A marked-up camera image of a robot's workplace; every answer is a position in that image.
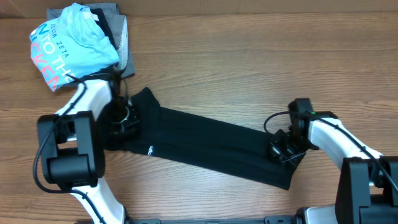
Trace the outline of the black t-shirt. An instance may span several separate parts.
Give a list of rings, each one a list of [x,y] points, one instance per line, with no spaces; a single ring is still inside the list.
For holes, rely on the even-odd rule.
[[[273,159],[269,133],[163,108],[148,87],[131,103],[139,112],[138,134],[110,140],[107,150],[160,157],[285,190],[302,160]]]

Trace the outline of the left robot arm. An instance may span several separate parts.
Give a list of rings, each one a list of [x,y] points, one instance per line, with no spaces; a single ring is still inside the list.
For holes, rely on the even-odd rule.
[[[74,78],[78,89],[55,114],[37,121],[39,148],[32,168],[38,188],[74,196],[93,223],[131,223],[106,179],[106,148],[139,134],[139,112],[118,72]]]

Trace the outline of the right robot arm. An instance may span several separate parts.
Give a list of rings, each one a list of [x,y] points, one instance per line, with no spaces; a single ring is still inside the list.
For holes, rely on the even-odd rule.
[[[340,170],[332,205],[304,207],[265,223],[397,223],[397,157],[384,156],[350,133],[331,111],[313,110],[309,98],[289,103],[289,132],[278,130],[268,145],[273,160],[297,167],[305,153],[321,149]]]

